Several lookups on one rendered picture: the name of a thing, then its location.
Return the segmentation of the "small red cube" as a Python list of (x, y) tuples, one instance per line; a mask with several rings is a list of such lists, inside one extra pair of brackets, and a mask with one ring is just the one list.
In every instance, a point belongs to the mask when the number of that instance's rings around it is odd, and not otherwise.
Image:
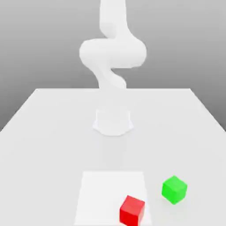
[(140, 226), (145, 202), (127, 195), (119, 210), (119, 221), (126, 226)]

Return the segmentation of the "small green cube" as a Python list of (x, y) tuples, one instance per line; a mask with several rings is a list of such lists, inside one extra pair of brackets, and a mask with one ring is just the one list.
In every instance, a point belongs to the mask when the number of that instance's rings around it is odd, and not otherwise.
[(175, 205), (182, 201), (187, 192), (187, 184), (176, 176), (172, 176), (162, 184), (162, 196)]

